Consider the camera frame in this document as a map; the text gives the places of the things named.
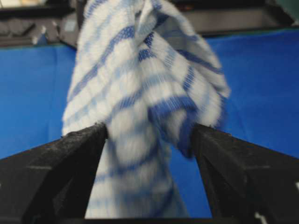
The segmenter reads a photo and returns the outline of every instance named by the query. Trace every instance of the towel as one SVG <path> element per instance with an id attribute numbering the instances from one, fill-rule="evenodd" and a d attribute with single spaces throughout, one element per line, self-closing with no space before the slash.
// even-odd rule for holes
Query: towel
<path id="1" fill-rule="evenodd" d="M 187 217 L 170 145 L 191 157 L 194 123 L 219 125 L 219 61 L 165 0 L 89 0 L 84 17 L 63 134 L 104 122 L 109 135 L 85 217 Z"/>

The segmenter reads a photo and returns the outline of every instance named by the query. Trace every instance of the blue and white striped towel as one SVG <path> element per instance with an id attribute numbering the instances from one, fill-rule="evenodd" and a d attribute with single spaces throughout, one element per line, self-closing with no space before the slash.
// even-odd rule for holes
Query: blue and white striped towel
<path id="1" fill-rule="evenodd" d="M 95 122 L 109 132 L 85 216 L 186 217 L 169 144 L 189 156 L 192 125 L 216 126 L 228 96 L 217 58 L 171 3 L 89 0 L 63 116 L 63 134 Z"/>

